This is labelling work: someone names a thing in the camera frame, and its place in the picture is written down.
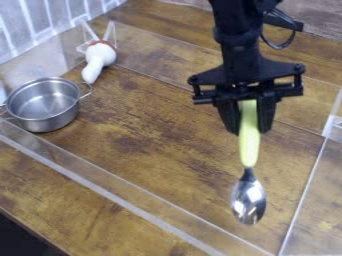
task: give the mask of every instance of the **wooden table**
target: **wooden table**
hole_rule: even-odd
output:
[[[106,18],[217,50],[211,14],[197,9],[150,0],[128,1],[93,21],[98,32]],[[280,29],[267,31],[280,38]],[[148,45],[142,39],[141,48],[152,49],[148,57],[164,63],[157,69],[161,80],[172,78],[172,82],[181,83],[186,65],[207,67],[211,51],[197,50],[193,56],[173,47],[169,58],[157,51],[162,49],[160,40]],[[130,43],[125,49],[138,56],[141,52]],[[305,96],[283,101],[272,131],[263,136],[257,178],[268,193],[268,207],[263,221],[252,229],[236,223],[227,205],[240,176],[236,137],[225,132],[212,106],[192,105],[185,85],[178,88],[110,66],[96,81],[93,96],[81,103],[76,121],[40,136],[276,254],[321,147],[319,134],[339,90],[337,49],[342,47],[336,42],[307,34],[300,34],[284,51],[261,45],[264,55],[297,61],[308,70]],[[128,52],[118,54],[124,58]],[[80,80],[81,68],[65,77]],[[177,72],[176,78],[165,72],[169,69]],[[70,255],[204,255],[3,143],[0,162],[1,211]]]

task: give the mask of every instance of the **white tile wall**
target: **white tile wall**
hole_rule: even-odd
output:
[[[0,64],[125,0],[0,0]]]

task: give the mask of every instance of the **stainless steel pot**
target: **stainless steel pot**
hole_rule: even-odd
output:
[[[78,86],[66,79],[46,77],[25,83],[10,92],[5,103],[7,113],[21,128],[30,132],[49,132],[73,121],[81,96]]]

